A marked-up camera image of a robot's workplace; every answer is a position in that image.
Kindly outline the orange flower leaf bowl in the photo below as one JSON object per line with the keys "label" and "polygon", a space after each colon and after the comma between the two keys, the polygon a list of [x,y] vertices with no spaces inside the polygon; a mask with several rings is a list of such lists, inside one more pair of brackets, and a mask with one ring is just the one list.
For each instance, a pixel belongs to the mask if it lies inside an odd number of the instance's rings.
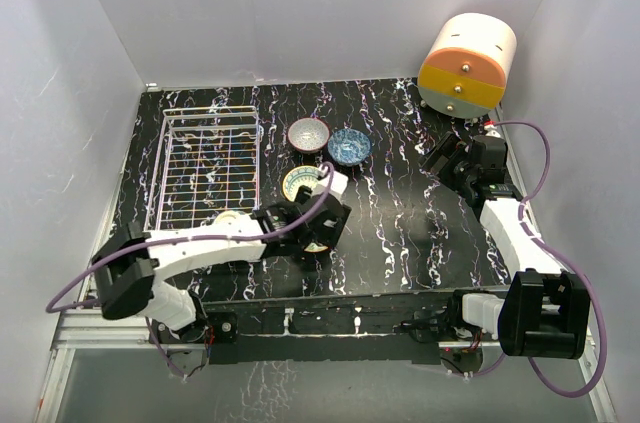
{"label": "orange flower leaf bowl", "polygon": [[307,253],[320,253],[320,252],[324,252],[328,250],[328,247],[326,245],[320,245],[320,244],[316,244],[316,243],[310,243],[305,249],[304,251]]}

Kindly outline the orange blue swirl bowl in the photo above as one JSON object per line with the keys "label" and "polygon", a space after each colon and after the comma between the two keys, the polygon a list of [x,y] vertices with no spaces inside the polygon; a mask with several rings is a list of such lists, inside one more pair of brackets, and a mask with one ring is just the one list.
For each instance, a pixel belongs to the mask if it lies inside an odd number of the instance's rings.
{"label": "orange blue swirl bowl", "polygon": [[242,211],[226,210],[217,215],[214,220],[215,224],[237,224],[244,221],[248,214]]}

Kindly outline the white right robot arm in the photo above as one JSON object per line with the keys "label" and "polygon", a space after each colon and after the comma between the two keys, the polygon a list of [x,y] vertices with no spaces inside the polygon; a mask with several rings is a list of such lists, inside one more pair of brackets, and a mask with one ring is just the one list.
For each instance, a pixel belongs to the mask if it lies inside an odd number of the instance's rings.
{"label": "white right robot arm", "polygon": [[466,340],[480,329],[508,356],[577,359],[584,351],[591,298],[579,276],[559,266],[529,226],[522,196],[507,183],[506,141],[493,132],[464,142],[447,133],[429,152],[428,171],[461,196],[493,239],[511,276],[505,295],[457,290],[447,331]]}

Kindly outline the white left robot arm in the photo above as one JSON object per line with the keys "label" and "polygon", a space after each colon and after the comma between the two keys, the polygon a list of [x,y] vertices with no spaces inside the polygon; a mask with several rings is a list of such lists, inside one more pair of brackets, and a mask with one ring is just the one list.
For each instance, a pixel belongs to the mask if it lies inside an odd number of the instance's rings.
{"label": "white left robot arm", "polygon": [[170,279],[230,262],[252,263],[294,257],[311,244],[334,248],[351,209],[343,197],[346,175],[321,168],[314,188],[295,200],[271,204],[208,226],[143,231],[137,223],[120,229],[94,255],[101,314],[108,321],[132,316],[154,320],[183,342],[195,342],[212,327],[199,297]]}

